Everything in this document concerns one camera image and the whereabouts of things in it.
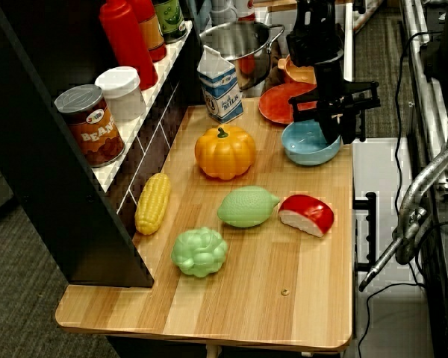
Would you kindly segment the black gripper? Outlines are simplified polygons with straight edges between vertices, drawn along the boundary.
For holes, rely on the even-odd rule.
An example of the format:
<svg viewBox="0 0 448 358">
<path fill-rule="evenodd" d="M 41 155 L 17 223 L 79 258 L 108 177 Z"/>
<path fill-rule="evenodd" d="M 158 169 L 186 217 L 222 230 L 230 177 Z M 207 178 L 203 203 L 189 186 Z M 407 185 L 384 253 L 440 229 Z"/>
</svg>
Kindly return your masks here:
<svg viewBox="0 0 448 358">
<path fill-rule="evenodd" d="M 318 63 L 314 66 L 314 74 L 317 87 L 288 101 L 293 120 L 318 121 L 328 144 L 332 144 L 339 135 L 344 144 L 351 144 L 355 139 L 364 142 L 365 110 L 380 106 L 379 83 L 345 80 L 338 62 Z M 339 124 L 334 118 L 336 116 L 340 116 Z"/>
</svg>

